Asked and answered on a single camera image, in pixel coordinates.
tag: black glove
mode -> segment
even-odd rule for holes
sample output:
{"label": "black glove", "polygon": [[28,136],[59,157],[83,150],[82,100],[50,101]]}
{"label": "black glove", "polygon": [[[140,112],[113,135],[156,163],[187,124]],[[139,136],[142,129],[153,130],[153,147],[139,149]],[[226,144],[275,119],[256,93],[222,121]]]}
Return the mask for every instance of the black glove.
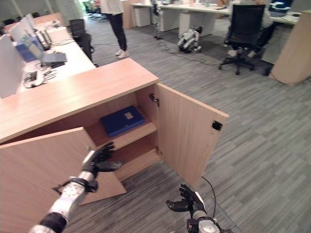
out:
{"label": "black glove", "polygon": [[170,201],[167,200],[167,206],[175,212],[189,211],[191,218],[193,213],[197,210],[202,210],[206,213],[204,204],[201,202],[199,197],[185,184],[181,184],[179,188],[180,195],[183,197],[181,201]]}
{"label": "black glove", "polygon": [[188,186],[185,184],[180,185],[181,188],[179,188],[180,195],[188,202],[189,204],[189,211],[191,218],[193,216],[193,213],[197,210],[202,210],[206,213],[204,204],[201,202],[199,197],[196,195],[195,192],[193,192]]}
{"label": "black glove", "polygon": [[89,160],[83,165],[82,171],[89,171],[96,178],[98,172],[110,172],[121,167],[121,162],[106,161],[113,155],[114,145],[109,142],[103,145],[99,150],[95,151]]}

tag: robotic arm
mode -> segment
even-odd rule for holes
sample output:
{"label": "robotic arm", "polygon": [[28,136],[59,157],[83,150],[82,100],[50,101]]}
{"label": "robotic arm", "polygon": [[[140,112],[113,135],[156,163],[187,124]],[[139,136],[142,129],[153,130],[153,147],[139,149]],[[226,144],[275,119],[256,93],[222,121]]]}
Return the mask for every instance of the robotic arm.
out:
{"label": "robotic arm", "polygon": [[97,151],[91,150],[82,164],[78,177],[70,177],[63,185],[53,188],[61,196],[48,211],[48,214],[29,233],[61,233],[70,223],[72,215],[86,194],[95,193],[98,183],[95,180],[98,172],[110,172],[118,169],[121,162],[108,162],[113,154],[113,142],[104,145]]}
{"label": "robotic arm", "polygon": [[185,184],[181,185],[179,191],[182,200],[167,200],[166,204],[175,212],[190,212],[191,219],[187,220],[189,233],[232,233],[231,229],[223,230],[217,223],[217,219],[207,216],[204,202],[198,192],[193,192]]}

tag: black cable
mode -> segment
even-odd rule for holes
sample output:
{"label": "black cable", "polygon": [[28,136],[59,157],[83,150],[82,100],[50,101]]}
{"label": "black cable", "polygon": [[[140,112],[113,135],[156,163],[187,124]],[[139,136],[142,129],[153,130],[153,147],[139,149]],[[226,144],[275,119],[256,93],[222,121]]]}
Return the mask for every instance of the black cable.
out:
{"label": "black cable", "polygon": [[278,81],[279,83],[281,83],[281,84],[288,84],[288,85],[297,84],[297,83],[283,83],[283,82],[281,82],[279,79],[277,79],[277,78],[273,75],[272,72],[270,72],[270,74],[272,75],[272,77],[273,77],[275,80],[277,80],[277,81]]}
{"label": "black cable", "polygon": [[42,82],[40,84],[38,84],[38,85],[31,84],[30,86],[26,85],[29,82],[29,80],[31,79],[30,76],[27,76],[26,78],[24,78],[23,86],[25,88],[29,89],[29,88],[34,88],[34,87],[37,87],[37,86],[44,85],[44,84],[48,83],[47,82],[48,80],[51,80],[51,79],[55,78],[56,77],[56,73],[57,73],[57,70],[52,70],[51,69],[51,70],[49,70],[49,71],[47,71],[47,72],[45,72],[43,74],[43,80],[42,80]]}
{"label": "black cable", "polygon": [[216,212],[216,195],[215,195],[215,191],[214,188],[212,186],[212,184],[203,176],[201,176],[204,180],[206,180],[207,183],[209,183],[210,187],[212,188],[213,194],[214,194],[214,213],[213,213],[213,218],[215,218],[215,212]]}
{"label": "black cable", "polygon": [[110,44],[97,44],[97,45],[93,45],[93,47],[96,47],[98,45],[107,45],[107,46],[112,46],[112,47],[115,47],[114,45],[110,45]]}
{"label": "black cable", "polygon": [[73,40],[73,41],[74,41],[74,39],[71,38],[71,39],[62,40],[62,41],[58,41],[58,42],[52,43],[51,45],[53,46],[53,45],[63,44],[63,43],[65,43],[66,41],[69,41],[69,40]]}
{"label": "black cable", "polygon": [[186,56],[179,55],[179,54],[173,52],[164,42],[159,42],[159,43],[157,44],[157,46],[165,47],[165,49],[162,49],[162,50],[161,50],[162,53],[173,54],[173,55],[175,55],[175,56],[177,56],[177,57],[183,57],[183,58],[186,58],[186,59],[189,60],[189,61],[192,61],[192,62],[199,62],[199,63],[201,63],[201,64],[203,64],[203,65],[207,65],[207,66],[216,66],[216,65],[219,65],[219,64],[213,64],[213,63],[206,63],[206,60],[205,60],[205,59],[196,60],[196,59],[190,59],[190,58],[188,58],[188,57],[186,57]]}
{"label": "black cable", "polygon": [[52,46],[62,46],[62,45],[67,45],[67,44],[70,44],[70,43],[73,43],[73,42],[75,42],[75,40],[70,41],[70,42],[65,43],[65,44],[53,44]]}

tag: wall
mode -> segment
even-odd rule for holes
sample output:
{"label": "wall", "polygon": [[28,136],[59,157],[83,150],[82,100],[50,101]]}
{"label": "wall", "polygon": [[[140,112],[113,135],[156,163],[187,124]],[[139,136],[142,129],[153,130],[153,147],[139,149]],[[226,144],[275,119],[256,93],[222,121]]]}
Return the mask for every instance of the wall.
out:
{"label": "wall", "polygon": [[302,12],[311,9],[311,0],[294,0],[290,11]]}
{"label": "wall", "polygon": [[[49,0],[54,12],[59,12],[55,0]],[[41,16],[49,14],[45,0],[16,0],[17,5],[24,15],[39,12]],[[8,18],[16,20],[19,16],[11,0],[0,0],[0,21]]]}

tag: wooden countertop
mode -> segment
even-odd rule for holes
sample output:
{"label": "wooden countertop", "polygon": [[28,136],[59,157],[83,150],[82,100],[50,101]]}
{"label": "wooden countertop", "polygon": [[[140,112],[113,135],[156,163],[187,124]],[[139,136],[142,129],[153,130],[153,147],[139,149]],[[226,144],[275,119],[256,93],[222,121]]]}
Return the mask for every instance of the wooden countertop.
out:
{"label": "wooden countertop", "polygon": [[0,143],[158,82],[130,58],[0,100]]}

